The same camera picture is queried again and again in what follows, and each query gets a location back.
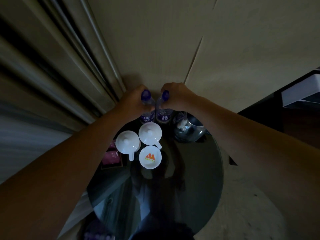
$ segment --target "bottle label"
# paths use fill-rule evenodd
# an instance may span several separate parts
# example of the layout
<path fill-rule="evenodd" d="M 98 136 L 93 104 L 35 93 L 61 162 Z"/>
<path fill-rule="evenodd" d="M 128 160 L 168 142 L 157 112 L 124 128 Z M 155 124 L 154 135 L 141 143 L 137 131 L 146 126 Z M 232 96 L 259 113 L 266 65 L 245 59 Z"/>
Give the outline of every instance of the bottle label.
<path fill-rule="evenodd" d="M 150 116 L 143 116 L 143 115 L 140 116 L 140 121 L 142 123 L 153 122 L 154 119 L 155 119 L 155 112 L 154 111 L 151 112 Z"/>
<path fill-rule="evenodd" d="M 163 122 L 163 123 L 166 123 L 170 120 L 171 118 L 171 115 L 162 115 L 160 113 L 157 113 L 157 119 L 159 122 Z"/>

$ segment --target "orange logo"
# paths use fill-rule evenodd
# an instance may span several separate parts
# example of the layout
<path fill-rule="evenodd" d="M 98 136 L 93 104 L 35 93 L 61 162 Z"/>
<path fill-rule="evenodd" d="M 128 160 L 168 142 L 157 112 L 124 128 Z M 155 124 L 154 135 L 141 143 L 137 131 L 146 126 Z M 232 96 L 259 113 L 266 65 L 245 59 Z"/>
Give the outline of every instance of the orange logo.
<path fill-rule="evenodd" d="M 151 153 L 146 155 L 145 159 L 148 161 L 153 161 L 153 162 L 156 160 L 154 154 L 151 155 Z"/>

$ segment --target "plastic bottle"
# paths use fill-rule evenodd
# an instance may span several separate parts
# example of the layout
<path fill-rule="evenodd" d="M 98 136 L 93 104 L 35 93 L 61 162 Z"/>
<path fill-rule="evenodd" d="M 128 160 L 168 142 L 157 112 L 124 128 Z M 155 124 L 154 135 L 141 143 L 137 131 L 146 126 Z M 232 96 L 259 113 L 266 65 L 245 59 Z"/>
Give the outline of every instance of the plastic bottle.
<path fill-rule="evenodd" d="M 144 89 L 143 92 L 141 93 L 141 101 L 145 105 L 150 104 L 150 105 L 153 105 L 154 107 L 156 107 L 156 102 L 151 97 L 150 91 L 147 89 Z M 155 111 L 154 110 L 151 112 L 143 113 L 140 116 L 140 121 L 142 124 L 145 124 L 147 122 L 154 122 L 154 120 L 155 120 Z"/>
<path fill-rule="evenodd" d="M 164 90 L 162 96 L 158 98 L 156 104 L 156 119 L 160 124 L 168 124 L 173 113 L 172 109 L 160 109 L 159 106 L 169 99 L 169 91 Z"/>

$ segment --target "beige wall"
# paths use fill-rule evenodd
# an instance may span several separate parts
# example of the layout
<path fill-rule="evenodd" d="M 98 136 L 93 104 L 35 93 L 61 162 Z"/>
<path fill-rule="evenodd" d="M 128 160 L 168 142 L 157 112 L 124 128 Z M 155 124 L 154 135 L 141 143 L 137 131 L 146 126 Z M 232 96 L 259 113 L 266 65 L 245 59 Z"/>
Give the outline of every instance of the beige wall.
<path fill-rule="evenodd" d="M 320 64 L 320 0 L 88 1 L 128 88 L 186 81 L 239 112 Z"/>

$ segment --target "glass tabletop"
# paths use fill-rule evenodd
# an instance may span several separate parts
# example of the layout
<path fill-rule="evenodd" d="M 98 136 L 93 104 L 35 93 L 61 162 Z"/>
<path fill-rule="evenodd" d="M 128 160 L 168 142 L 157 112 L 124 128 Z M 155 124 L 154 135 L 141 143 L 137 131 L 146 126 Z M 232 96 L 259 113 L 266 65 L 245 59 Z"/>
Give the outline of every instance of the glass tabletop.
<path fill-rule="evenodd" d="M 159 169 L 141 166 L 139 153 L 146 146 L 141 143 L 134 161 L 122 154 L 122 167 L 98 167 L 87 187 L 95 214 L 117 239 L 128 239 L 145 228 L 142 220 L 154 213 L 196 234 L 218 206 L 223 165 L 215 139 L 204 135 L 197 142 L 179 143 L 174 140 L 173 126 L 161 126 Z M 118 134 L 125 130 L 138 133 L 140 127 L 139 121 L 132 121 Z"/>

